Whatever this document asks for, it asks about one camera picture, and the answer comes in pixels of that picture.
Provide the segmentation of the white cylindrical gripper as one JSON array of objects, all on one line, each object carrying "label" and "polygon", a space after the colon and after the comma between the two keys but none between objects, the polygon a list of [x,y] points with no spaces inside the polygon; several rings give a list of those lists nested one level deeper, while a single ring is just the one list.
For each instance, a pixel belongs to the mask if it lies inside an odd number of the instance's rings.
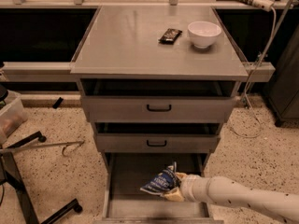
[{"label": "white cylindrical gripper", "polygon": [[164,197],[171,202],[206,203],[207,179],[200,175],[187,175],[175,172],[176,177],[181,181],[180,188],[176,187],[164,194]]}]

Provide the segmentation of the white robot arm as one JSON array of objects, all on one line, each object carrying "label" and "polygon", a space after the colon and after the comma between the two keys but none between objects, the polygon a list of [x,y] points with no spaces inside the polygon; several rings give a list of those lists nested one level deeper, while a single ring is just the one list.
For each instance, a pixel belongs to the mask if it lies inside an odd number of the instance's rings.
[{"label": "white robot arm", "polygon": [[299,196],[296,194],[249,188],[224,176],[178,173],[178,178],[180,186],[164,194],[169,201],[244,207],[283,224],[299,224]]}]

